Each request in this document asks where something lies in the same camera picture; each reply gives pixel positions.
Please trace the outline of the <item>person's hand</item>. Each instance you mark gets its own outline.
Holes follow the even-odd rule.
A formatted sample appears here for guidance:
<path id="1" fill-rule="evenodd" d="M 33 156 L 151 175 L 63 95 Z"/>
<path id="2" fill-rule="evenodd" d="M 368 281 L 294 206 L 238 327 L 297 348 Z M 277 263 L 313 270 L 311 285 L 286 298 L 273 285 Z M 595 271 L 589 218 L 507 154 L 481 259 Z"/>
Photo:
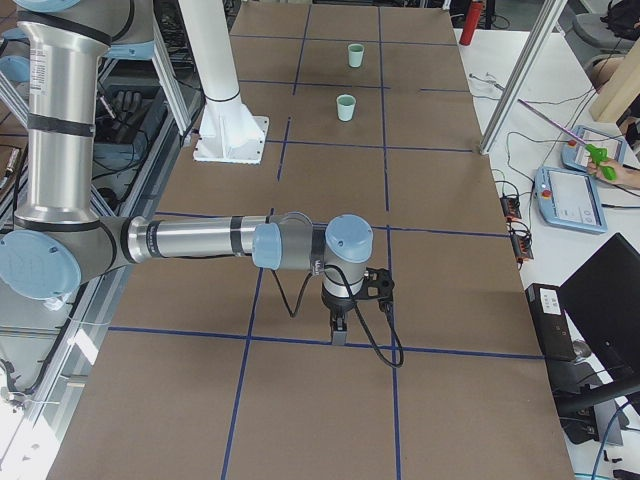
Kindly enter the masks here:
<path id="1" fill-rule="evenodd" d="M 614 180 L 607 179 L 604 175 L 604 168 L 609 168 L 615 172 L 616 178 Z M 596 165 L 590 161 L 587 164 L 587 172 L 595 176 L 597 179 L 604 181 L 611 185 L 619 185 L 622 187 L 629 187 L 632 189 L 640 189 L 640 177 L 639 171 L 621 165 L 615 160 L 608 160 Z"/>

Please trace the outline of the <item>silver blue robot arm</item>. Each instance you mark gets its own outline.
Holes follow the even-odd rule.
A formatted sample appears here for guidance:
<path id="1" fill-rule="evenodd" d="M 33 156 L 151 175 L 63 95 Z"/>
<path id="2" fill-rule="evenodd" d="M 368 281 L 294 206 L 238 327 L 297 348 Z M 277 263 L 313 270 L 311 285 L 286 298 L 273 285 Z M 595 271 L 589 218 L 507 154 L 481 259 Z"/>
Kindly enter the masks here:
<path id="1" fill-rule="evenodd" d="M 1 277 L 18 294 L 47 300 L 111 270 L 156 258 L 250 257 L 259 268 L 323 279 L 332 341 L 370 284 L 373 232 L 344 214 L 317 226 L 304 214 L 151 221 L 101 217 L 90 206 L 97 74 L 112 48 L 151 56 L 149 1 L 22 1 L 30 42 L 27 196 L 1 242 Z"/>

